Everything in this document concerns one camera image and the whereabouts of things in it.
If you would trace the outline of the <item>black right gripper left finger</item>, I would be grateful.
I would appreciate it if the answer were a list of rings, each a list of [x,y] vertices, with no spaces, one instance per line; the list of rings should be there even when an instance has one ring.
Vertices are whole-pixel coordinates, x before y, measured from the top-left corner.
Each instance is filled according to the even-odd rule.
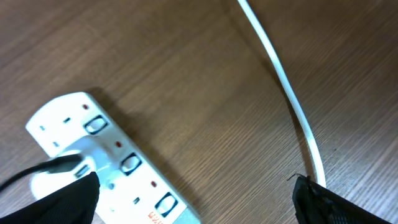
[[[1,218],[1,224],[90,224],[100,195],[91,172],[64,188]]]

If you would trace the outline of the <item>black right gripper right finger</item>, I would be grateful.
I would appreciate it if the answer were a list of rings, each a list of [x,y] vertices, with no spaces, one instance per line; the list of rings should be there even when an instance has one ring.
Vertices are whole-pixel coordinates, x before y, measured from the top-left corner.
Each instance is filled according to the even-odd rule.
[[[388,224],[387,221],[313,182],[309,176],[297,177],[292,201],[299,224]]]

